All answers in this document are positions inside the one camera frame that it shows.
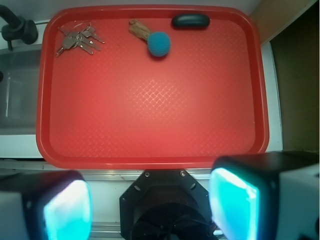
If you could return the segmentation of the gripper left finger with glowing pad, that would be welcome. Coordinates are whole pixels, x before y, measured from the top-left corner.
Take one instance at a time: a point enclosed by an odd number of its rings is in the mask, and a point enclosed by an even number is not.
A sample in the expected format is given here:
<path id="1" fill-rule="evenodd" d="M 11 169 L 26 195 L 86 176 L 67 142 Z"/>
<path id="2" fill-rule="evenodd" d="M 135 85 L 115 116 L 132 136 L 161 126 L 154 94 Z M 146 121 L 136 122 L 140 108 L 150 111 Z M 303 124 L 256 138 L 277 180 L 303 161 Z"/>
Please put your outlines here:
<path id="1" fill-rule="evenodd" d="M 2 240 L 87 240 L 92 222 L 91 189 L 78 171 L 0 178 Z"/>

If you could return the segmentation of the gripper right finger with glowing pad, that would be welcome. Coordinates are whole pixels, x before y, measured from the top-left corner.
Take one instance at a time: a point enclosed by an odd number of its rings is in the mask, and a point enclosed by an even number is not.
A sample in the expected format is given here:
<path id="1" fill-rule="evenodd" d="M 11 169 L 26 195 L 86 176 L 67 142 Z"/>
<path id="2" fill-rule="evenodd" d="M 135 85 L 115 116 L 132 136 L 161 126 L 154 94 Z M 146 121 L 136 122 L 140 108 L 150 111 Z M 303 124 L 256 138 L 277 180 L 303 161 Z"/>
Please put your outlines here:
<path id="1" fill-rule="evenodd" d="M 274 151 L 225 155 L 208 181 L 211 219 L 229 240 L 317 240 L 320 156 Z"/>

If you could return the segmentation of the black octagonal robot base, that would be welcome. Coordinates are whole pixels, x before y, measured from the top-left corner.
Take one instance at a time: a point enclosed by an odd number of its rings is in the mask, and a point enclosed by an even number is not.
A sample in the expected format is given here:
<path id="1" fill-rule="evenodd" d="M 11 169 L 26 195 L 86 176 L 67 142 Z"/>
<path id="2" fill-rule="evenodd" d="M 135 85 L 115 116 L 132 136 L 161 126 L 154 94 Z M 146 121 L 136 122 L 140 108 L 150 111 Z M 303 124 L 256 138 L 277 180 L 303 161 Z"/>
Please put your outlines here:
<path id="1" fill-rule="evenodd" d="M 186 170 L 145 170 L 119 197 L 125 240 L 215 240 L 209 192 Z"/>

